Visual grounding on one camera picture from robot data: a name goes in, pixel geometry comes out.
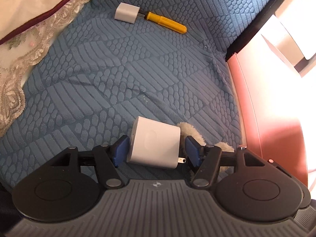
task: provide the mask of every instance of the beige plush toy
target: beige plush toy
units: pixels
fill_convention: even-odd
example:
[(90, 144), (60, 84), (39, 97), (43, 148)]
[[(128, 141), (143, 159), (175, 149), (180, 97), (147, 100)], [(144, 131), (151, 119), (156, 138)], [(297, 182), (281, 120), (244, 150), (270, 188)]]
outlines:
[[(177, 126), (180, 127), (180, 129), (181, 129), (180, 148), (182, 148), (184, 153), (185, 153), (185, 145), (184, 145), (185, 138), (189, 135), (192, 136), (200, 145), (202, 145), (202, 146), (206, 145), (204, 138), (194, 128), (193, 125), (190, 125), (189, 123), (186, 123), (186, 122), (181, 122), (181, 123), (177, 124)], [(225, 142), (219, 142), (215, 145), (218, 146), (219, 148), (221, 148), (222, 151), (234, 152), (234, 148), (230, 147)], [(227, 168), (228, 167), (226, 167), (226, 166), (221, 166), (220, 172), (224, 172)]]

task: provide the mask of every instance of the lace trim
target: lace trim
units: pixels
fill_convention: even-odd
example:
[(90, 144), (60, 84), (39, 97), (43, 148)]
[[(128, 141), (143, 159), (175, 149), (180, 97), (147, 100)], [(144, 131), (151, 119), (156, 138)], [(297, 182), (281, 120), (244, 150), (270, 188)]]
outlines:
[(75, 17), (75, 8), (87, 3), (89, 0), (70, 0), (51, 17), (42, 21), (3, 44), (11, 49), (18, 47), (25, 41), (24, 36), (28, 31), (38, 30), (37, 45), (23, 56), (15, 59), (10, 66), (5, 68), (0, 65), (0, 136), (3, 136), (10, 125), (25, 108), (25, 95), (21, 87), (21, 79), (30, 67), (38, 64), (47, 54), (50, 41), (56, 30), (61, 26), (68, 25)]

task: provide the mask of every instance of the lace cloth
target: lace cloth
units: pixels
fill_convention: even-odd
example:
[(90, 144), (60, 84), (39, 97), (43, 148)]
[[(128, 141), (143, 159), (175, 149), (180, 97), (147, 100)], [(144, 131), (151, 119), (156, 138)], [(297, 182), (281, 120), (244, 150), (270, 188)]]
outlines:
[(70, 0), (55, 14), (0, 45), (0, 136), (25, 108), (23, 84), (59, 33), (89, 0)]

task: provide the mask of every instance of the logo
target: logo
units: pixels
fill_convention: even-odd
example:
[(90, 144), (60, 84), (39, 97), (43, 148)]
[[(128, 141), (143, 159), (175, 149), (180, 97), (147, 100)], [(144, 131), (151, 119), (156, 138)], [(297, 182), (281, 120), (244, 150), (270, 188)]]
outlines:
[(161, 183), (159, 183), (159, 182), (155, 182), (155, 183), (153, 183), (153, 186), (154, 187), (159, 187), (159, 186), (161, 186), (162, 184)]

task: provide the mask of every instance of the maroon piping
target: maroon piping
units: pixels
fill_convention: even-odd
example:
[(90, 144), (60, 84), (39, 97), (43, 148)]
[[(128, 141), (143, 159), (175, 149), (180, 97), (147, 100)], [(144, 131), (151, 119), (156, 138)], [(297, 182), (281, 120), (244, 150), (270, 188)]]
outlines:
[(36, 25), (37, 23), (40, 23), (43, 20), (46, 20), (47, 18), (49, 18), (51, 15), (53, 15), (54, 13), (56, 13), (61, 7), (63, 7), (67, 2), (69, 2), (70, 0), (62, 0), (61, 2), (59, 2), (54, 8), (52, 8), (51, 10), (42, 13), (41, 15), (27, 21), (26, 23), (24, 23), (23, 25), (19, 26), (18, 28), (16, 28), (15, 30), (11, 31), (9, 34), (7, 34), (4, 38), (2, 38), (0, 40), (0, 45), (2, 45), (3, 43), (5, 43), (6, 41), (10, 40), (11, 38), (15, 37), (18, 34), (21, 34), (22, 32), (26, 31), (27, 29), (29, 29), (30, 27)]

